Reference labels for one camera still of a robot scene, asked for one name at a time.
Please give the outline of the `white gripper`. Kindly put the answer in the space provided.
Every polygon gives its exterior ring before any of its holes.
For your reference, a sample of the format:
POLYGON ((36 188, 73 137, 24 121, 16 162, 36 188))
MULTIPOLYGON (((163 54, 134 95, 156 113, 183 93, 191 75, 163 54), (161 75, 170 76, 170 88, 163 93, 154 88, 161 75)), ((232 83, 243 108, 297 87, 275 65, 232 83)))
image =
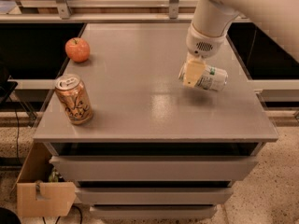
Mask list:
MULTIPOLYGON (((224 40, 224 35, 219 37, 202 35, 191 24, 186 37, 186 46, 192 56, 209 58, 218 52, 224 40)), ((188 60, 185 64, 183 85, 191 88, 195 87, 205 69, 206 64, 204 62, 188 60)))

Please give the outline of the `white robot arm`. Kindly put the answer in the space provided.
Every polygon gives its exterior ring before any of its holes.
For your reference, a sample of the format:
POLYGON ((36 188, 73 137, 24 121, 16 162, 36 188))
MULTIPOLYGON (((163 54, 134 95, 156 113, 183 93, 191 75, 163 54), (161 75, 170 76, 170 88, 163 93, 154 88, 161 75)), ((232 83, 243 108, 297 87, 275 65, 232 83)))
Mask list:
POLYGON ((243 15, 299 60, 299 0, 199 0, 186 37, 187 59, 179 78, 191 88, 220 91, 224 70, 206 64, 215 55, 234 19, 243 15))

